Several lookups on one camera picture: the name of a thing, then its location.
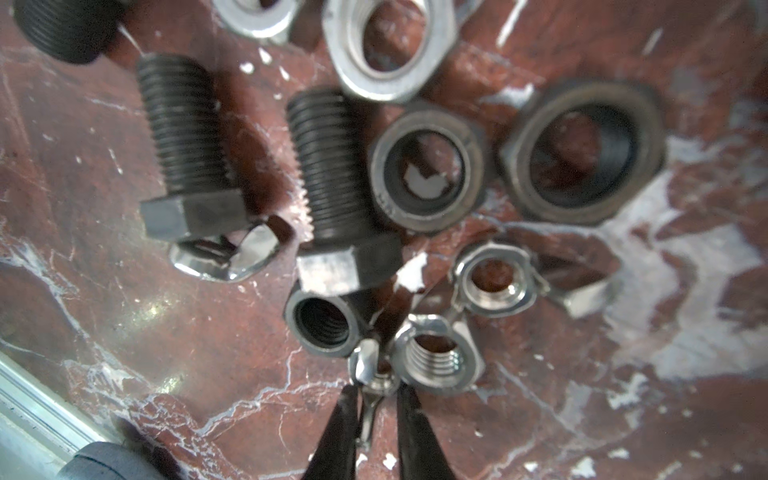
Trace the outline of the silver wing nut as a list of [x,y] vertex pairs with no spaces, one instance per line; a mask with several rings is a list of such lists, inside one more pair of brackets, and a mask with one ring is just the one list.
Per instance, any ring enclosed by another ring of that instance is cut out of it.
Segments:
[[348,358],[350,380],[362,394],[357,447],[369,451],[372,445],[376,415],[382,401],[400,387],[400,377],[391,369],[381,343],[375,337],[363,338]]

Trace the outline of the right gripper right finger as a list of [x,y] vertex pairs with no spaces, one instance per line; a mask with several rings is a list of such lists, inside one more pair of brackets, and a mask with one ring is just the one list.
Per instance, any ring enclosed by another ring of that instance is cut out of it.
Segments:
[[456,480],[416,390],[407,384],[397,392],[397,440],[400,479]]

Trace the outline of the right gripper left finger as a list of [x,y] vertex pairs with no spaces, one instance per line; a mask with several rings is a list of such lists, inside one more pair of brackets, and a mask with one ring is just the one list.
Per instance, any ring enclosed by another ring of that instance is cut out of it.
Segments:
[[356,478],[358,395],[354,385],[342,388],[302,480],[353,480]]

